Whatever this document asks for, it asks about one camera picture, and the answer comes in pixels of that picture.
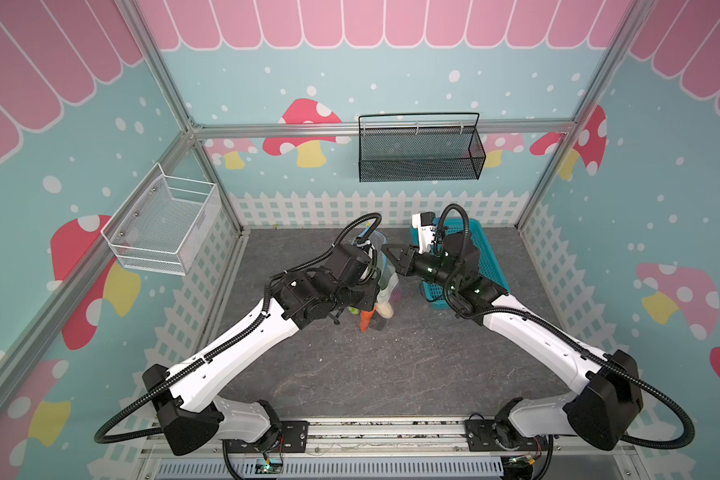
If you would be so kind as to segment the orange toy carrot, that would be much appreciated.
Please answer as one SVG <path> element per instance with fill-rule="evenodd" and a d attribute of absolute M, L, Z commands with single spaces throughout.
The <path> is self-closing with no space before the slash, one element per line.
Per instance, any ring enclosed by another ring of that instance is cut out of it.
<path fill-rule="evenodd" d="M 366 332 L 369 329 L 375 313 L 376 313 L 375 309 L 373 309 L 371 311 L 361 311 L 360 312 L 360 330 L 362 332 Z"/>

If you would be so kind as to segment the white toy daikon radish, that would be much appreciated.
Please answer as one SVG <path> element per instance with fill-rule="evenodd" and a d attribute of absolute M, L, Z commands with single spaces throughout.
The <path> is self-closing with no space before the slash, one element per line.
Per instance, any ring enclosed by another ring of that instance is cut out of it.
<path fill-rule="evenodd" d="M 390 301 L 377 302 L 376 312 L 384 319 L 391 319 L 394 316 L 394 308 Z"/>

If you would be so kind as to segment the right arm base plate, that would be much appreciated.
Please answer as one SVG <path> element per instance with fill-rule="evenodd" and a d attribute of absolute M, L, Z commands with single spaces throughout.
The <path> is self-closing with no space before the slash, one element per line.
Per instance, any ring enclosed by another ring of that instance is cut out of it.
<path fill-rule="evenodd" d="M 465 436 L 471 452 L 530 452 L 539 454 L 548 446 L 547 438 L 523 437 L 508 422 L 469 418 L 464 421 Z"/>

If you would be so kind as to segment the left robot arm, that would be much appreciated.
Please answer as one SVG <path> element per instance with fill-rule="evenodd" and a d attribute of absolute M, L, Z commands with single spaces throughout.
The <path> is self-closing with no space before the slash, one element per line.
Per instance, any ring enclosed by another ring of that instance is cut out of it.
<path fill-rule="evenodd" d="M 146 373 L 146 394 L 107 420 L 98 444 L 162 434 L 186 455 L 212 440 L 242 442 L 260 452 L 277 447 L 282 422 L 266 401 L 225 400 L 221 390 L 281 341 L 311 322 L 371 307 L 379 291 L 379 252 L 371 242 L 335 243 L 327 252 L 268 278 L 262 300 L 203 350 L 170 368 Z"/>

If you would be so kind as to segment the teal plastic basket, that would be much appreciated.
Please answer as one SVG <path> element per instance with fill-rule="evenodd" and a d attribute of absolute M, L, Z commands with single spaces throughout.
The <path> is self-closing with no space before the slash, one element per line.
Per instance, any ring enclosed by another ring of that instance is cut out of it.
<path fill-rule="evenodd" d="M 477 261 L 479 273 L 497 283 L 502 288 L 509 290 L 509 284 L 493 252 L 488 237 L 477 220 L 472 219 L 470 221 L 470 235 L 471 247 L 467 249 L 467 254 Z M 422 281 L 420 284 L 420 293 L 434 309 L 447 308 L 443 289 L 439 285 Z"/>

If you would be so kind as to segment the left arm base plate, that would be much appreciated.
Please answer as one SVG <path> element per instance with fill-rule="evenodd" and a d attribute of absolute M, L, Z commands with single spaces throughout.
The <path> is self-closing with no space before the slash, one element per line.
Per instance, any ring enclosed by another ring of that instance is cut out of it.
<path fill-rule="evenodd" d="M 304 453 L 310 424 L 307 421 L 281 421 L 254 442 L 226 440 L 230 453 Z"/>

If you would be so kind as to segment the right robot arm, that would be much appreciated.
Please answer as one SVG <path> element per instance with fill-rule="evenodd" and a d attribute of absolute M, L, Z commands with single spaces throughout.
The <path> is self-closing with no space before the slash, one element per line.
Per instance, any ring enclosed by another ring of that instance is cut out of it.
<path fill-rule="evenodd" d="M 610 451 L 619 442 L 655 450 L 676 450 L 695 438 L 683 408 L 640 379 L 636 361 L 626 352 L 607 353 L 567 334 L 519 302 L 506 288 L 479 272 L 478 250 L 458 232 L 438 252 L 416 245 L 386 244 L 384 254 L 401 276 L 439 286 L 454 313 L 497 333 L 552 371 L 569 389 L 559 397 L 514 399 L 497 417 L 505 436 L 576 435 Z M 628 429 L 650 395 L 680 420 L 681 433 L 668 440 L 632 436 Z"/>

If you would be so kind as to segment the clear zip top bag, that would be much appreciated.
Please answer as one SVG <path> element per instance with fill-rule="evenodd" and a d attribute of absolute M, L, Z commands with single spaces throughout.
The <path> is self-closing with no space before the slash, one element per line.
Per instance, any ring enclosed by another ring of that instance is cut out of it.
<path fill-rule="evenodd" d="M 386 255 L 381 251 L 381 247 L 387 243 L 387 239 L 386 239 L 385 235 L 379 231 L 374 231 L 370 235 L 370 241 L 374 247 L 374 252 L 378 254 L 377 259 L 376 259 L 376 266 L 378 267 L 378 269 L 380 271 L 380 277 L 378 279 L 379 292 L 376 296 L 374 306 L 373 306 L 373 309 L 375 309 L 375 304 L 377 302 L 390 301 L 392 304 L 393 297 L 397 293 L 397 287 L 399 285 L 399 277 L 398 277 L 396 270 L 393 267 L 392 263 L 388 260 Z M 382 318 L 376 312 L 372 319 L 369 329 L 380 331 L 385 328 L 385 326 L 387 325 L 389 320 L 390 319 Z"/>

